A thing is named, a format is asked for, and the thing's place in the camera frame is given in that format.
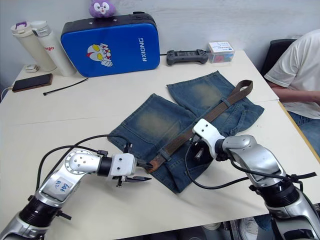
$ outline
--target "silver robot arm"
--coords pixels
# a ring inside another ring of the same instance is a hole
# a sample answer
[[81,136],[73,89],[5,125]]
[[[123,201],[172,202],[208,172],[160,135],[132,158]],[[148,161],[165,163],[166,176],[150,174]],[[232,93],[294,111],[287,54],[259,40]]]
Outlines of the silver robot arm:
[[70,152],[61,168],[43,182],[34,196],[29,198],[24,209],[18,212],[0,233],[0,240],[12,234],[26,239],[41,239],[56,216],[70,220],[71,217],[62,213],[61,208],[87,174],[112,176],[113,179],[118,179],[117,187],[121,187],[122,181],[140,182],[151,179],[128,177],[133,175],[136,166],[139,166],[132,154],[115,154],[112,157],[107,157],[107,154],[105,152],[104,155],[95,155],[84,149]]
[[[286,177],[286,172],[271,151],[257,144],[251,135],[223,137],[204,119],[193,128],[208,145],[211,156],[216,159],[236,161],[242,169]],[[307,197],[292,181],[246,173],[253,186],[263,197],[265,206],[273,217],[272,228],[276,236],[286,239],[320,240],[320,220]]]

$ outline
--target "smartphone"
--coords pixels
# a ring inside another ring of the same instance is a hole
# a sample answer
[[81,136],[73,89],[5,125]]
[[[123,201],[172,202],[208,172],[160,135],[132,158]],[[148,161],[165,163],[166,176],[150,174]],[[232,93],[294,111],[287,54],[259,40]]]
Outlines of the smartphone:
[[16,93],[24,90],[49,86],[52,83],[52,77],[52,73],[48,73],[15,81],[12,92]]

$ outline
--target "belt strap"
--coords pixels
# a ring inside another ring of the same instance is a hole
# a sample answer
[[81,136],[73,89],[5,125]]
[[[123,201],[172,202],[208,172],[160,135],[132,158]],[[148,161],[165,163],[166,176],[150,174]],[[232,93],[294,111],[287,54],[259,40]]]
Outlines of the belt strap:
[[[220,104],[218,104],[215,108],[208,112],[203,118],[208,122],[212,122],[232,104],[245,98],[249,93],[251,93],[253,86],[254,83],[251,80],[240,81],[230,93],[228,98],[221,101]],[[178,148],[180,148],[185,142],[187,142],[192,137],[192,135],[192,128],[190,128],[174,138],[163,148],[163,150],[167,153],[168,156],[171,156]],[[154,159],[150,161],[150,164],[153,165],[153,168],[148,169],[147,171],[149,173],[156,171],[165,161],[166,159],[161,154],[158,154]]]

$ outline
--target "game controller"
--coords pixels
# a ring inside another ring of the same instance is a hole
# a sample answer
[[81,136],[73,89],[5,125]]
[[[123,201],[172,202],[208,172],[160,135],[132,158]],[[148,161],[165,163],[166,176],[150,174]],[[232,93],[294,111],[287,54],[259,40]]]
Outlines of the game controller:
[[196,51],[174,51],[170,50],[166,53],[166,63],[173,65],[178,62],[200,62],[205,64],[208,61],[208,54],[197,49]]

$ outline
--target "white water bottle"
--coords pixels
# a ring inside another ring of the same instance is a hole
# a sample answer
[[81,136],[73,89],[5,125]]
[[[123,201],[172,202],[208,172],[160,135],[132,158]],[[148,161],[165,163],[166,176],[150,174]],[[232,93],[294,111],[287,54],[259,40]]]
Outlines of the white water bottle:
[[54,32],[48,26],[47,21],[31,22],[32,31],[38,37],[39,42],[45,48],[55,65],[65,77],[76,73],[76,69],[70,62]]
[[18,22],[11,27],[11,31],[12,35],[19,40],[43,71],[49,72],[56,68],[56,65],[32,32],[29,22]]

